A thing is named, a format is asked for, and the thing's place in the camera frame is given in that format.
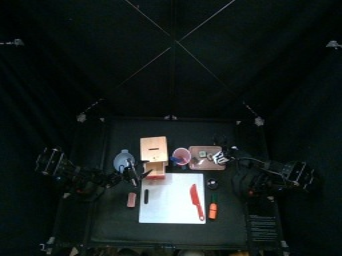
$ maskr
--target red knife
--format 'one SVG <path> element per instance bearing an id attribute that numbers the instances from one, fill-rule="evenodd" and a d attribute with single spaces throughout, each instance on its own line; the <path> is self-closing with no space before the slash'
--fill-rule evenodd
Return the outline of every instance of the red knife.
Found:
<path id="1" fill-rule="evenodd" d="M 203 210 L 201 210 L 201 206 L 200 206 L 200 202 L 199 202 L 199 198 L 197 198 L 196 184 L 192 184 L 192 186 L 189 188 L 189 195 L 190 195 L 192 204 L 197 207 L 197 217 L 203 221 L 204 220 L 204 214 L 203 214 Z"/>

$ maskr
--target pink cup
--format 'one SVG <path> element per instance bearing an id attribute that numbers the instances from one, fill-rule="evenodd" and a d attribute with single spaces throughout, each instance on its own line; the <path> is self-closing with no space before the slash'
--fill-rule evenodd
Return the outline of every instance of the pink cup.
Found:
<path id="1" fill-rule="evenodd" d="M 172 157 L 181 160 L 181 162 L 176 162 L 177 165 L 185 165 L 189 162 L 190 153 L 185 148 L 177 148 L 172 153 Z"/>

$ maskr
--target cutting board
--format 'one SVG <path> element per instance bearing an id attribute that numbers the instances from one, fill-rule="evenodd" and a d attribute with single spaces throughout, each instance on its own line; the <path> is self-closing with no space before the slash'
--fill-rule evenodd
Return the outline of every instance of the cutting board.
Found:
<path id="1" fill-rule="evenodd" d="M 197 196 L 205 215 L 204 182 L 201 173 L 166 173 L 162 180 L 142 180 L 140 193 L 140 223 L 205 224 L 199 220 L 189 188 L 196 184 Z"/>

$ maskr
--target red handle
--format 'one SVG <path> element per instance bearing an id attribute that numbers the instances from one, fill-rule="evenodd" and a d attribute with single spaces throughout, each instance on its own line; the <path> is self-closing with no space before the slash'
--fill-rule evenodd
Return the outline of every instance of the red handle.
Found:
<path id="1" fill-rule="evenodd" d="M 196 207 L 197 207 L 197 217 L 203 221 L 204 220 L 204 214 L 203 214 L 203 210 L 201 210 L 200 204 L 196 204 Z"/>

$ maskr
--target cardboard box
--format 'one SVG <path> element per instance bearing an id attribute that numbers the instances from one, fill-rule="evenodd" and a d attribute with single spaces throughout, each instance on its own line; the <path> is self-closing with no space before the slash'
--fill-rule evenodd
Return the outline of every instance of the cardboard box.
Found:
<path id="1" fill-rule="evenodd" d="M 146 179 L 162 179 L 168 165 L 166 139 L 164 136 L 140 138 L 140 159 L 149 161 L 144 164 L 144 171 L 153 171 Z"/>

